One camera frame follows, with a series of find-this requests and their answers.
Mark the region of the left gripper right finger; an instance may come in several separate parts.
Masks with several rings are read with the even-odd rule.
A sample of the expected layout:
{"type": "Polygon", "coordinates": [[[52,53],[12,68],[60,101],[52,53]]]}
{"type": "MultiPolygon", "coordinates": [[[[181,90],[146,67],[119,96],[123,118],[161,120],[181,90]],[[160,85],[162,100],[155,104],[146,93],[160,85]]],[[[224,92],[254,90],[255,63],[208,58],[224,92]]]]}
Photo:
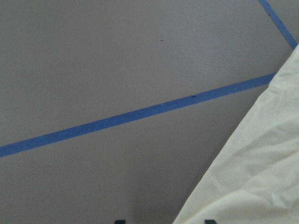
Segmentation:
{"type": "Polygon", "coordinates": [[[206,219],[205,224],[215,224],[215,220],[213,219],[206,219]]]}

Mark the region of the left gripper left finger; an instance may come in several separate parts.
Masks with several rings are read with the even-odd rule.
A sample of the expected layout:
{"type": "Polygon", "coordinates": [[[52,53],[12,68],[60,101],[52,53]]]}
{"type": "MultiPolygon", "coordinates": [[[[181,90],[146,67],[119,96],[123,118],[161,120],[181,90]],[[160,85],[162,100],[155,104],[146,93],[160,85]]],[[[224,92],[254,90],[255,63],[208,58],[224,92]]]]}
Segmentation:
{"type": "Polygon", "coordinates": [[[114,224],[126,224],[126,220],[115,220],[114,224]]]}

